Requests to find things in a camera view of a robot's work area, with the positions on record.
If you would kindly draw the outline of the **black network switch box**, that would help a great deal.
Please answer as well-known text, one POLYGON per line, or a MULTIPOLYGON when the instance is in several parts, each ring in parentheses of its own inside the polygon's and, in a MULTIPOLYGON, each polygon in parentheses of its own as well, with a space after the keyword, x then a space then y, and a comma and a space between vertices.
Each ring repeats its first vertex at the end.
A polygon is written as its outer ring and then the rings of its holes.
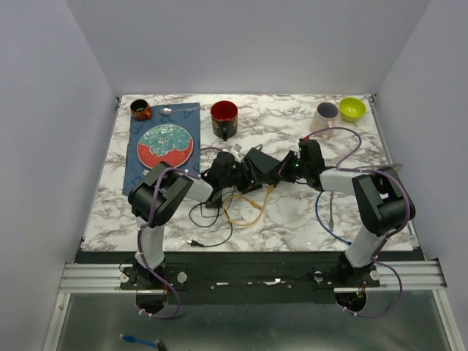
POLYGON ((269 156, 257 148, 251 148, 242 159, 246 171, 248 187, 246 191, 262 188, 264 185, 276 187, 282 180, 279 175, 283 161, 269 156))

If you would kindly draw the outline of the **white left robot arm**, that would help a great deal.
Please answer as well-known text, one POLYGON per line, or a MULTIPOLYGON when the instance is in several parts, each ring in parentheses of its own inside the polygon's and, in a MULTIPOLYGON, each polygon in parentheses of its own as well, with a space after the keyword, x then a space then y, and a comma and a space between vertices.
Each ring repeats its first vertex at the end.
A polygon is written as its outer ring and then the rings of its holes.
POLYGON ((163 240, 165 225, 185 199, 221 206, 222 193, 227 188, 252 185, 246 165, 234 154, 221 151, 211 167, 201 175, 171 167, 160 162, 128 195, 132 213, 140 226, 135 258, 141 267, 137 280, 147 289, 157 287, 162 280, 159 266, 164 262, 163 240))

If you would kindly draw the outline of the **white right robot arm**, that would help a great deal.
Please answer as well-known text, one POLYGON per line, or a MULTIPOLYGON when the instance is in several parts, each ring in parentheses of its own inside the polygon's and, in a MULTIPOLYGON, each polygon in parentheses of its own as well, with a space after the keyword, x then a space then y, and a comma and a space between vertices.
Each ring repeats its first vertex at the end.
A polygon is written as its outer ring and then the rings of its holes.
POLYGON ((347 287, 363 278, 388 240, 415 216, 414 203, 392 168, 327 167, 316 140, 301 139, 299 155, 289 151, 272 173, 290 183, 303 179, 319 192, 355 197, 362 226, 336 269, 338 281, 347 287))

